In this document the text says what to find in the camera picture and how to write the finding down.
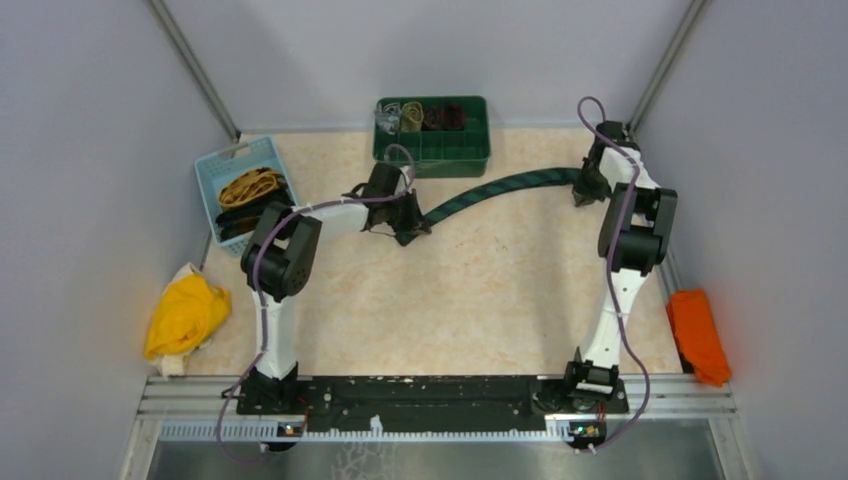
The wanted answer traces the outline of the green plaid tie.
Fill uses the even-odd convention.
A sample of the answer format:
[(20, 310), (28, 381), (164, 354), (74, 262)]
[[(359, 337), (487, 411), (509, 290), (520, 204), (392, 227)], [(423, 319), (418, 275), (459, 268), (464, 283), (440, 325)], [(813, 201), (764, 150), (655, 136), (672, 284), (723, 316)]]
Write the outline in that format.
[(512, 174), (455, 195), (428, 212), (425, 219), (433, 226), (473, 205), (501, 195), (573, 184), (579, 174), (579, 169), (569, 167), (552, 167)]

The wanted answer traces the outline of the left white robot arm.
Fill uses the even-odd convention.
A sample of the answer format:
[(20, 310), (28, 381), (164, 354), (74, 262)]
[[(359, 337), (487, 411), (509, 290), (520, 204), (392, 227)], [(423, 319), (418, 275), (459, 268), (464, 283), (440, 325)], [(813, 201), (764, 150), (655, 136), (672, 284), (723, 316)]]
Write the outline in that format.
[(270, 203), (262, 212), (240, 266), (247, 276), (257, 320), (256, 356), (241, 383), (277, 414), (300, 399), (293, 299), (310, 279), (321, 244), (385, 224), (395, 232), (429, 226), (418, 205), (412, 165), (376, 164), (367, 182), (336, 200), (315, 205)]

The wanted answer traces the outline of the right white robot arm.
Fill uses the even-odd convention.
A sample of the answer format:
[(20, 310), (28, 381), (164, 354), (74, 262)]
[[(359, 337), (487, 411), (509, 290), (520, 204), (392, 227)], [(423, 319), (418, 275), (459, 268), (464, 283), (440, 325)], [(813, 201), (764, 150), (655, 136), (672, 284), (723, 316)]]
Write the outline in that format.
[(603, 121), (596, 131), (573, 198), (577, 207), (610, 201), (597, 244), (605, 291), (594, 330), (566, 367), (563, 398), (576, 412), (617, 395), (622, 332), (639, 290), (666, 256), (678, 201), (647, 173), (624, 123)]

